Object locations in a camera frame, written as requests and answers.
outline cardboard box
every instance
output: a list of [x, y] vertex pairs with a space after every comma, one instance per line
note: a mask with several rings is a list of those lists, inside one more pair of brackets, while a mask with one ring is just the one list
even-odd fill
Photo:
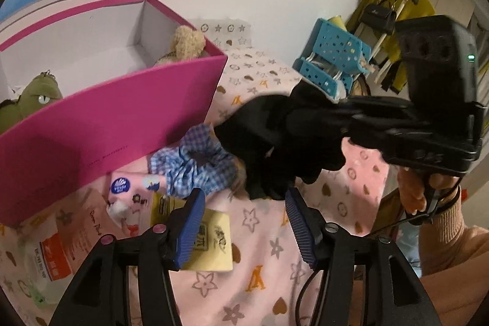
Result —
[[43, 71], [65, 96], [0, 136], [0, 223], [26, 219], [76, 189], [176, 142], [205, 119], [227, 57], [153, 67], [187, 24], [157, 0], [63, 10], [0, 44], [0, 99]]

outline wrist strap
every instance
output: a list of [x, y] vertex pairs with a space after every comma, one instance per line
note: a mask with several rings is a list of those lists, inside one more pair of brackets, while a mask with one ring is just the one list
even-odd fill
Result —
[[455, 195], [455, 197], [450, 202], [448, 202], [448, 203], [446, 203], [446, 204], [438, 207], [436, 209], [435, 214], [438, 215], [438, 214], [444, 213], [445, 211], [447, 211], [448, 209], [450, 209], [452, 206], [454, 206], [455, 203], [457, 203], [457, 201], [460, 198], [460, 192], [461, 192], [461, 189], [460, 189], [460, 187], [458, 187], [457, 194]]

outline black cloth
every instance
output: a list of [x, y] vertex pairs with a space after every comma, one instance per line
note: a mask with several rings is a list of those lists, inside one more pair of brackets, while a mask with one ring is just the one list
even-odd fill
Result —
[[322, 169], [343, 167], [341, 123], [324, 128], [329, 108], [336, 105], [303, 80], [290, 96], [255, 97], [215, 127], [224, 149], [244, 162], [251, 199], [284, 200], [295, 177], [312, 184]]
[[389, 91], [391, 89], [395, 94], [399, 94], [399, 90], [397, 90], [393, 84], [395, 81], [395, 76], [397, 75], [399, 71], [399, 66], [402, 63], [402, 61], [396, 61], [389, 70], [387, 71], [387, 74], [385, 75], [384, 79], [382, 80], [381, 86], [382, 90], [384, 91]]

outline blue gripper pad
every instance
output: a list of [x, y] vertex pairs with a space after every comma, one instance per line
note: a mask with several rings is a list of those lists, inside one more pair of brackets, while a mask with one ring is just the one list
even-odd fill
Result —
[[324, 90], [332, 98], [336, 98], [338, 83], [321, 68], [311, 64], [302, 57], [302, 65], [299, 74], [309, 79], [317, 87]]
[[183, 210], [186, 210], [187, 214], [177, 238], [177, 254], [175, 255], [175, 265], [179, 268], [183, 267], [189, 260], [190, 254], [194, 250], [194, 243], [199, 232], [200, 222], [202, 221], [202, 217], [204, 217], [204, 191], [201, 189], [198, 189], [198, 193], [194, 193], [194, 191], [192, 191], [187, 199], [187, 203], [183, 207]]
[[347, 94], [350, 94], [351, 93], [351, 88], [353, 86], [353, 81], [354, 81], [353, 80], [353, 77], [351, 75], [348, 75], [345, 72], [342, 72], [341, 73], [341, 76], [340, 76], [340, 79], [343, 82], [343, 84], [345, 85], [346, 93]]
[[321, 28], [312, 51], [349, 75], [368, 74], [370, 71], [360, 66], [360, 58], [370, 58], [370, 46], [329, 21], [320, 21]]
[[289, 191], [287, 191], [285, 194], [285, 210], [287, 211], [287, 217], [289, 218], [290, 226], [294, 232], [297, 246], [299, 246], [302, 260], [304, 260], [304, 262], [307, 263], [311, 269], [314, 269], [317, 264], [316, 256], [314, 255], [314, 236], [307, 226], [304, 216], [299, 210], [297, 201], [290, 192], [291, 189], [289, 189]]

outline pink bedsheet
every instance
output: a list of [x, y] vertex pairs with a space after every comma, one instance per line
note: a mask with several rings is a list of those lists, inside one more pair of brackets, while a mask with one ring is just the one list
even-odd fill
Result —
[[[264, 92], [289, 93], [299, 79], [294, 70], [264, 52], [231, 51], [207, 121], [219, 123], [245, 101]], [[375, 219], [388, 166], [377, 151], [351, 145], [346, 139], [343, 152], [347, 162], [342, 170], [324, 170], [314, 184], [298, 181], [297, 186], [308, 205], [320, 209], [327, 221], [337, 222], [356, 235], [365, 235]], [[147, 160], [139, 159], [121, 170], [147, 172]], [[50, 214], [56, 215], [58, 224], [67, 215], [75, 218], [80, 204], [90, 196], [107, 193], [108, 185], [109, 176], [100, 178], [26, 220], [18, 229], [0, 228], [0, 286], [27, 326], [47, 325], [56, 305], [34, 302], [35, 289], [19, 248], [22, 236], [29, 235]], [[212, 194], [206, 204], [230, 215], [234, 269], [227, 273], [171, 274], [183, 325], [295, 324], [297, 295], [311, 271], [300, 257], [284, 203], [250, 201], [241, 189]], [[134, 325], [140, 325], [136, 273], [130, 272], [131, 317]], [[307, 296], [315, 300], [316, 295], [312, 286]], [[309, 325], [313, 305], [303, 303], [302, 326]]]

